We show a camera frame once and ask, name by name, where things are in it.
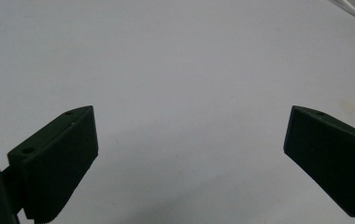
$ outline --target round hole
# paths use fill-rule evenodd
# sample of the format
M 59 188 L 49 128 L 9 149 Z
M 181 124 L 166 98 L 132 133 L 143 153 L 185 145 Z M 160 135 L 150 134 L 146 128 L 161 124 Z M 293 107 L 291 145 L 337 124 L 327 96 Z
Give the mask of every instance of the round hole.
M 34 151 L 35 151 L 35 148 L 34 148 L 34 147 L 27 147 L 27 148 L 24 148 L 24 149 L 22 150 L 22 153 L 25 154 L 25 155 L 27 155 L 27 154 L 31 154 L 31 153 L 34 152 Z

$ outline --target gray background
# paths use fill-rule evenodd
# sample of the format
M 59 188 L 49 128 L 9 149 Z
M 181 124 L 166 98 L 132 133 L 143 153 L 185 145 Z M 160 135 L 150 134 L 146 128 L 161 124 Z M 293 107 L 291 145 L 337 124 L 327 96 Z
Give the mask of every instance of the gray background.
M 55 224 L 355 223 L 283 154 L 292 105 L 355 127 L 331 1 L 0 0 L 0 168 L 83 105 L 99 157 Z

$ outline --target black object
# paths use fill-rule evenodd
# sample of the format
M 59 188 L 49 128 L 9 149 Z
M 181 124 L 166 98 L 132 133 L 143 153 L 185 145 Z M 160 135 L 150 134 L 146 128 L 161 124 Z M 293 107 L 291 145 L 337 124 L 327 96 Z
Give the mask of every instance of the black object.
M 67 111 L 8 152 L 0 173 L 0 224 L 23 208 L 35 223 L 54 220 L 98 155 L 92 106 Z
M 285 153 L 355 217 L 355 129 L 317 110 L 294 106 Z

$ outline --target white table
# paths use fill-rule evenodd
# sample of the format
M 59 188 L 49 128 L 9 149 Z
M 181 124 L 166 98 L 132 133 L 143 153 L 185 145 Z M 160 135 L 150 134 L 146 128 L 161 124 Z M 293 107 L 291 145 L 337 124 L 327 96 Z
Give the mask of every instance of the white table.
M 355 127 L 331 1 L 0 1 L 0 168 L 83 105 L 99 157 L 52 223 L 355 223 L 283 153 L 292 105 Z

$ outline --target screw hole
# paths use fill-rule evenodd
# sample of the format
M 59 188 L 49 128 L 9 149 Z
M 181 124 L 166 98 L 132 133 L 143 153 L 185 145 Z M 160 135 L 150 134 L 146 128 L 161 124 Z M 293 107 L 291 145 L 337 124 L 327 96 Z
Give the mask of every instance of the screw hole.
M 25 154 L 25 155 L 27 155 L 27 154 L 31 154 L 31 153 L 34 152 L 34 151 L 35 151 L 35 148 L 34 148 L 34 147 L 27 147 L 27 148 L 24 148 L 24 149 L 22 150 L 22 153 Z

